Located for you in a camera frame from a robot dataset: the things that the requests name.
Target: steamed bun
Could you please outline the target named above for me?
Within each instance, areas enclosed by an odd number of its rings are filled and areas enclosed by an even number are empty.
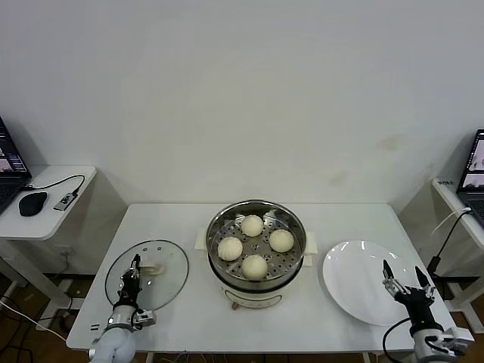
[[[249,237],[255,237],[261,234],[263,227],[264,222],[260,219],[260,217],[255,215],[244,217],[244,220],[240,225],[242,233],[246,234]]]
[[[217,251],[224,261],[234,261],[242,254],[242,242],[236,237],[226,237],[220,241]]]
[[[294,237],[289,231],[278,229],[269,236],[269,244],[274,251],[284,253],[293,248]]]
[[[248,256],[242,262],[242,273],[248,280],[262,280],[267,273],[267,262],[259,255]]]

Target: steamer basket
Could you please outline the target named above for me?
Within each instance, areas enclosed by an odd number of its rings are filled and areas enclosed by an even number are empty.
[[[248,237],[240,229],[244,216],[251,214],[264,222],[264,229],[257,237]],[[269,235],[277,229],[285,229],[294,237],[294,246],[286,253],[276,252],[269,246]],[[218,257],[219,242],[225,237],[237,237],[242,242],[242,255],[235,261]],[[227,206],[212,219],[206,233],[206,249],[210,266],[222,282],[245,293],[267,293],[282,288],[296,277],[303,264],[306,232],[288,208],[266,200],[245,200]],[[243,260],[253,254],[260,255],[268,264],[267,275],[261,281],[249,281],[242,273]]]

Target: computer mouse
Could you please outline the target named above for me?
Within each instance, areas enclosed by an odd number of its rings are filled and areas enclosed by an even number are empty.
[[[23,217],[31,217],[39,213],[42,210],[46,199],[47,193],[45,191],[26,195],[20,199],[20,202],[18,203],[20,215]]]

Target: white cable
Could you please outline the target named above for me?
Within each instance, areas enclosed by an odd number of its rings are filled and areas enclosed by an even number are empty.
[[[161,361],[167,361],[168,363],[178,363],[178,360],[183,356],[183,355],[188,355],[187,353],[183,352],[183,353],[179,353],[175,360],[172,361],[171,359],[167,359],[167,358],[160,358]]]
[[[2,304],[5,308],[11,310],[12,312],[15,312],[16,314],[20,315],[20,316],[23,316],[25,319],[27,320],[30,320],[32,323],[34,323],[35,325],[37,325],[38,327],[40,327],[41,329],[43,330],[46,330],[46,331],[50,331],[51,333],[53,333],[54,335],[57,335],[58,337],[60,337],[64,342],[66,342],[66,340],[64,339],[64,337],[62,337],[61,335],[57,334],[55,331],[52,331],[46,327],[43,327],[41,324],[37,323],[37,321],[29,318],[27,315],[24,315],[22,314],[21,312],[18,312],[17,310],[11,308],[10,306],[8,306],[7,304],[5,304],[3,301],[0,300],[0,304]]]
[[[432,236],[433,236],[433,234],[434,234],[434,233],[436,233],[436,231],[437,231],[437,230],[438,230],[440,227],[442,227],[442,225],[445,223],[445,221],[447,221],[447,219],[451,218],[451,217],[452,217],[454,214],[457,214],[457,213],[460,213],[460,212],[469,212],[469,211],[470,211],[470,208],[467,206],[467,207],[465,207],[465,208],[462,208],[462,209],[460,209],[460,210],[456,210],[455,212],[453,212],[453,213],[449,214],[448,216],[446,216],[446,217],[444,218],[444,220],[443,220],[443,221],[441,221],[441,222],[439,223],[439,225],[437,225],[437,227],[435,227],[435,228],[433,229],[433,231],[432,231],[432,233],[430,234],[430,236],[432,237]]]

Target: cable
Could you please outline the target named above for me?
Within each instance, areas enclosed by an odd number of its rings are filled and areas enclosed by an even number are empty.
[[[68,297],[70,298],[70,302],[69,302],[69,306],[67,307],[67,312],[70,314],[70,308],[73,307],[73,302],[74,302],[74,299],[73,297],[69,294],[69,293],[65,293],[66,295],[68,295]],[[37,319],[37,322],[39,321],[42,321],[42,320],[54,320],[54,319],[57,319],[57,318],[62,318],[66,313],[63,313],[63,314],[60,314],[60,315],[54,315],[54,316],[51,316],[50,318],[42,318],[42,319]]]
[[[5,348],[13,348],[13,349],[17,349],[19,352],[17,353],[17,357],[20,356],[20,351],[24,351],[24,352],[28,352],[29,353],[29,356],[30,356],[30,363],[33,363],[33,353],[32,353],[32,350],[30,349],[27,349],[27,348],[22,348],[22,347],[19,347],[19,346],[6,346]]]
[[[452,212],[451,214],[449,214],[448,216],[446,216],[432,231],[432,233],[430,233],[430,236],[432,237],[434,233],[436,233],[436,231],[442,227],[442,225],[449,219],[451,218],[454,214],[457,214],[459,212],[470,212],[470,207],[465,207],[465,208],[462,208],[460,210],[456,210],[455,212]]]
[[[9,298],[9,297],[7,297],[7,296],[3,296],[2,298],[5,298],[5,297],[6,297],[7,299],[9,299],[10,301],[12,301],[12,303],[13,303],[13,304],[15,304],[15,305],[18,307],[18,309],[19,309],[19,310],[21,310],[21,309],[20,309],[20,307],[19,307],[19,305],[18,305],[18,304],[17,304],[15,301],[13,301],[12,299],[10,299],[10,298]],[[10,345],[10,343],[12,342],[12,340],[14,340],[15,336],[17,335],[18,331],[20,330],[20,327],[22,326],[22,322],[24,321],[22,318],[21,318],[20,320],[17,320],[17,319],[12,318],[12,317],[9,317],[9,318],[10,318],[11,320],[18,321],[18,325],[17,325],[17,328],[15,329],[14,334],[13,334],[13,335],[11,336],[11,338],[8,340],[7,344],[5,344],[5,346],[4,346],[4,347],[2,347],[2,348],[0,349],[0,354],[2,354],[2,353],[3,353],[3,352],[4,352],[4,351],[5,351],[7,348],[8,348],[8,346]]]
[[[37,313],[34,315],[35,318],[37,318],[39,316],[39,314],[44,311],[44,309],[47,307],[47,304],[48,304],[48,301],[44,305],[42,305],[42,307],[37,311]],[[20,340],[20,345],[19,345],[20,349],[23,349],[23,342],[24,342],[27,334],[29,333],[29,330],[30,330],[31,327],[32,327],[32,325],[29,325],[27,327],[27,329],[25,330],[25,332],[23,333],[23,336],[22,336],[22,339]],[[16,363],[19,363],[19,360],[20,360],[20,350],[17,354]]]
[[[457,217],[457,219],[455,220],[454,225],[452,226],[450,232],[447,235],[447,238],[445,239],[444,244],[442,245],[442,247],[440,247],[439,253],[437,253],[437,255],[434,256],[434,257],[432,257],[432,259],[430,260],[429,265],[427,266],[427,272],[429,273],[429,275],[430,275],[431,278],[434,278],[436,276],[437,266],[439,265],[440,260],[441,260],[440,259],[440,254],[444,250],[445,245],[447,244],[449,238],[452,236],[452,232],[455,230],[455,227],[457,226],[457,224],[459,223],[459,221],[461,220],[461,218],[463,216],[465,216],[466,214],[469,214],[471,212],[472,212],[471,210],[466,210],[465,212],[461,213]]]
[[[447,349],[440,348],[438,346],[434,346],[432,342],[435,342],[437,337],[425,337],[423,341],[432,349],[435,349],[437,352],[448,354]]]
[[[448,233],[447,238],[445,239],[444,244],[443,244],[443,245],[442,245],[442,247],[440,248],[439,253],[437,253],[437,257],[440,257],[440,254],[441,254],[441,253],[442,253],[442,251],[444,250],[444,247],[445,247],[445,245],[447,244],[448,239],[449,239],[449,238],[452,236],[452,232],[454,231],[455,227],[457,226],[457,224],[459,223],[459,221],[461,220],[461,218],[462,218],[462,217],[464,217],[466,214],[469,214],[469,213],[470,213],[470,210],[468,210],[468,211],[466,211],[466,212],[462,213],[461,215],[459,215],[459,216],[457,217],[457,220],[455,221],[454,225],[452,226],[451,231]]]
[[[141,309],[136,309],[132,314],[131,314],[131,327],[134,328],[135,330],[141,330],[143,329],[143,326],[140,324],[135,324],[135,315],[137,312],[142,313],[143,310]]]
[[[172,361],[171,359],[167,358],[160,358],[161,361],[167,361],[168,363],[178,363],[178,360],[183,356],[183,355],[188,355],[186,352],[179,353],[176,357],[175,360]]]
[[[25,314],[22,314],[21,312],[18,312],[17,310],[11,308],[10,306],[8,306],[7,304],[5,304],[3,301],[0,300],[0,304],[2,304],[5,308],[11,310],[12,312],[15,312],[17,313],[18,315],[20,316],[23,316],[25,319],[27,320],[30,320],[32,323],[34,323],[35,325],[37,325],[38,327],[40,327],[41,329],[43,330],[46,330],[46,331],[50,331],[51,333],[53,333],[54,335],[58,336],[59,338],[61,338],[64,342],[66,342],[66,339],[64,337],[62,337],[60,334],[57,334],[55,331],[53,330],[50,330],[46,327],[43,327],[42,325],[38,324],[35,320],[29,318],[27,315]]]
[[[2,296],[2,297],[0,297],[0,299],[8,299],[9,301],[11,301],[17,307],[17,309],[22,311],[20,309],[19,305],[13,299],[11,299],[10,297]],[[2,310],[0,310],[0,314],[4,315],[7,319],[10,319],[10,320],[13,320],[13,321],[25,321],[22,318],[20,318],[20,319],[12,318],[10,315],[5,314]]]
[[[85,176],[83,174],[75,174],[75,175],[71,175],[67,178],[64,178],[60,181],[56,181],[55,183],[52,183],[52,184],[49,184],[49,185],[46,185],[44,187],[34,187],[33,185],[27,185],[26,187],[22,187],[20,190],[21,191],[40,191],[42,189],[47,189],[47,188],[51,188],[51,187],[54,187],[55,185],[59,185],[60,183],[64,183],[66,182],[67,180],[70,180],[72,178],[82,178],[82,181],[81,181],[81,184],[79,184],[79,186],[74,189],[73,191],[73,194],[74,195],[77,195],[77,192],[79,191],[79,189],[82,187],[82,184],[84,184],[84,181],[85,181]]]
[[[62,253],[61,255],[66,259],[66,267],[64,269],[62,269],[59,273],[57,273],[54,277],[49,278],[49,280],[54,280],[55,278],[58,278],[59,275],[63,274],[70,267],[70,265],[69,265],[69,253],[65,252],[65,253]]]
[[[395,328],[399,327],[400,325],[402,325],[403,323],[406,323],[407,321],[409,321],[410,318],[405,318],[401,321],[399,321],[398,323],[392,325],[390,327],[389,330],[386,331],[386,333],[383,335],[383,342],[382,342],[382,345],[383,345],[383,351],[386,355],[386,357],[392,361],[393,363],[402,363],[401,361],[397,361],[396,359],[394,359],[393,357],[391,357],[388,352],[386,351],[386,338],[388,337],[388,334],[390,334]]]

